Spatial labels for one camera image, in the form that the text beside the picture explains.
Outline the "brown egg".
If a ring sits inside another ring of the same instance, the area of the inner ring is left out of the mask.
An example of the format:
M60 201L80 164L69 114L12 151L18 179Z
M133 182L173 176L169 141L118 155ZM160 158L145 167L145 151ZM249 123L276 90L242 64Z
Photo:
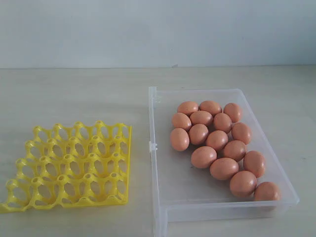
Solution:
M242 141L244 144L248 145L252 138L252 131L248 125L242 122L237 122L233 125L232 137L234 140Z
M228 134L232 129L233 123L227 114L218 113L213 119L213 125L216 130L221 130Z
M230 191L235 197L249 197L257 186L257 178L250 171L240 171L230 180Z
M216 151L209 146L202 146L193 151L191 164L200 169L209 168L217 159Z
M212 147L215 151L221 151L228 143L228 136L224 131L215 130L211 132L206 141L206 146Z
M191 127L189 130L190 142L193 145L203 144L208 137L208 128L206 125L198 123Z
M190 118L184 113L175 113L171 122L174 128L182 128L185 131L189 131L192 127Z
M249 151L243 158L243 169L253 173L256 178L265 174L265 157L258 151Z
M242 118L242 108L236 103L228 103L223 109L223 113L227 114L232 123L237 123Z
M214 117L218 113L222 112L222 107L219 103L215 101L206 100L201 102L201 104L199 105L199 110L209 112Z
M281 200L281 191L274 182L259 184L254 192L255 201Z
M182 128L175 128L171 131L170 142L176 151L184 151L190 144L190 139L187 132Z
M177 108L178 113L183 113L187 116L190 116L192 113L198 110L199 110L199 104L194 101L185 101L181 103Z
M192 125L200 123L208 127L213 122L213 116L207 111L196 111L190 115L190 120Z
M210 166L210 174L217 180L228 180L239 171L238 163L232 158L220 158Z
M233 140L226 144L223 149L223 157L241 161L247 152L246 145L240 140Z

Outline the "clear plastic storage box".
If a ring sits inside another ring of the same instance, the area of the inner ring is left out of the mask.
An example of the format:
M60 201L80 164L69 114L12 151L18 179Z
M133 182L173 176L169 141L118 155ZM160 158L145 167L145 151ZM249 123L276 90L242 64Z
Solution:
M229 102L241 106L242 122L250 127L253 135L248 148L261 152L266 159L266 172L258 181L276 183L281 190L281 200L237 198L231 194L229 182L212 178L208 169L192 166L193 146L183 152L172 148L171 118L177 107L185 101L200 103L204 100L213 100L222 106ZM152 86L149 88L149 122L155 236L166 236L170 222L274 217L299 202L240 89L158 90Z

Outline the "yellow plastic egg tray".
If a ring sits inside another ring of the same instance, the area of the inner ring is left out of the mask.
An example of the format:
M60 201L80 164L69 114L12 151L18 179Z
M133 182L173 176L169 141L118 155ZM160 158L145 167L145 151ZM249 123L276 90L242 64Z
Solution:
M128 203L131 126L57 123L36 126L33 134L15 163L15 178L5 185L1 213Z

